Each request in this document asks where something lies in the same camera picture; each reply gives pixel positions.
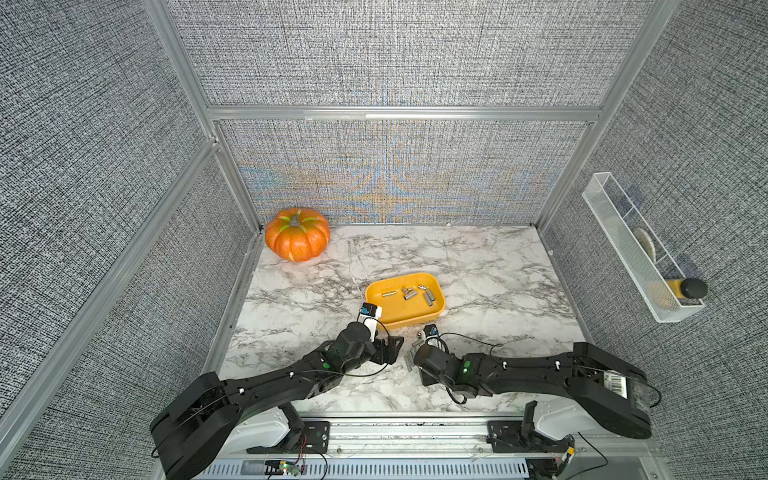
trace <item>mounting plate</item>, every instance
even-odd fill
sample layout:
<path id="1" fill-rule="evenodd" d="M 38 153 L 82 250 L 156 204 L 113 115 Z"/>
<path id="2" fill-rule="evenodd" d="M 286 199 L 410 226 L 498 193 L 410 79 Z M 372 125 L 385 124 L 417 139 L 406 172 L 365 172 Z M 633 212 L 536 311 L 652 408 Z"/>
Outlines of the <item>mounting plate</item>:
<path id="1" fill-rule="evenodd" d="M 491 420 L 488 422 L 488 438 L 485 441 L 491 444 L 494 453 L 563 453 L 568 450 L 568 439 L 553 441 L 551 445 L 537 445 L 536 449 L 524 445 L 520 441 L 522 424 L 517 421 Z"/>
<path id="2" fill-rule="evenodd" d="M 306 435 L 306 447 L 312 449 L 308 453 L 328 453 L 328 440 L 330 439 L 331 422 L 304 422 L 301 434 Z M 279 447 L 252 447 L 248 453 L 295 453 L 299 449 L 281 449 Z"/>

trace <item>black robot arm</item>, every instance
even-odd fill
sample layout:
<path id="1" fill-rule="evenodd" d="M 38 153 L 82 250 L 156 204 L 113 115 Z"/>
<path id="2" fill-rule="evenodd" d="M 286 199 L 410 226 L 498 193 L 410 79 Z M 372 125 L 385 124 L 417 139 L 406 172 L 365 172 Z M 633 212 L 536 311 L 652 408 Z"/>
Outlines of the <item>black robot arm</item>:
<path id="1" fill-rule="evenodd" d="M 573 352 L 538 358 L 469 353 L 461 359 L 425 344 L 414 365 L 469 399 L 506 392 L 562 396 L 575 400 L 610 432 L 650 438 L 645 373 L 590 343 L 574 343 Z M 612 373 L 606 376 L 605 371 Z"/>
<path id="2" fill-rule="evenodd" d="M 336 340 L 286 368 L 247 379 L 219 380 L 215 372 L 198 377 L 150 426 L 167 480 L 202 472 L 235 425 L 252 415 L 327 392 L 341 383 L 343 373 L 369 360 L 394 363 L 403 338 L 378 339 L 376 333 L 372 341 L 368 326 L 351 322 Z"/>

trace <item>textured gray backdrop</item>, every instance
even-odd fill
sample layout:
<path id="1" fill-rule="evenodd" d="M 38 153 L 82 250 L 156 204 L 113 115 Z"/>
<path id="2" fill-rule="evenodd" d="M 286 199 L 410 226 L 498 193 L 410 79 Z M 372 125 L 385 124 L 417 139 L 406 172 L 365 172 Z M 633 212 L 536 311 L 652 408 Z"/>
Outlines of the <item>textured gray backdrop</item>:
<path id="1" fill-rule="evenodd" d="M 768 432 L 768 2 L 684 0 L 543 233 L 596 343 L 664 392 L 677 480 L 764 478 Z M 707 307 L 655 323 L 581 199 L 611 170 Z"/>
<path id="2" fill-rule="evenodd" d="M 169 0 L 212 104 L 597 105 L 652 0 Z"/>
<path id="3" fill-rule="evenodd" d="M 200 375 L 250 235 L 211 160 L 3 480 L 148 477 L 149 424 Z"/>
<path id="4" fill-rule="evenodd" d="M 203 141 L 141 2 L 0 15 L 0 415 Z"/>
<path id="5" fill-rule="evenodd" d="M 331 223 L 536 220 L 584 122 L 223 121 L 256 209 Z"/>

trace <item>white marble countertop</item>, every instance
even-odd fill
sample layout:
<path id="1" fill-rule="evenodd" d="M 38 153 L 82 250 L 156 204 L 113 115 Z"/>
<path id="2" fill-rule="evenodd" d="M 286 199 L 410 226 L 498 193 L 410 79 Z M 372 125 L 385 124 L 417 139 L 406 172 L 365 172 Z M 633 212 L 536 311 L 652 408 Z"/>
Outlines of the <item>white marble countertop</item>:
<path id="1" fill-rule="evenodd" d="M 331 244 L 305 263 L 281 260 L 268 248 L 259 259 L 220 378 L 242 378 L 300 359 L 357 318 L 362 291 L 376 280 L 413 272 L 437 277 L 447 307 L 436 323 L 490 343 L 499 356 L 546 356 L 584 341 L 571 306 L 533 227 L 332 227 Z M 519 413 L 532 399 L 507 393 L 451 401 L 441 386 L 422 386 L 403 353 L 423 326 L 392 331 L 406 338 L 395 365 L 369 378 L 346 377 L 314 399 L 294 402 L 300 412 Z M 458 336 L 443 338 L 461 357 L 488 347 Z M 375 372 L 369 362 L 355 374 Z"/>

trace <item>wire basket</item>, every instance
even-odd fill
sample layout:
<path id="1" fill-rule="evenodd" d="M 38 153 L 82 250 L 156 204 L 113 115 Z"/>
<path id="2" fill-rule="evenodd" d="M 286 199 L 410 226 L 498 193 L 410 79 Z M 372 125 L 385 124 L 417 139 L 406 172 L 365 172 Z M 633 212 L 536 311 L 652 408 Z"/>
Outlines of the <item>wire basket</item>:
<path id="1" fill-rule="evenodd" d="M 680 267 L 611 172 L 594 174 L 581 194 L 613 245 L 650 312 L 659 323 L 680 322 L 704 308 L 701 300 L 679 300 L 667 279 L 684 278 Z M 633 229 L 645 230 L 653 243 L 651 258 Z"/>

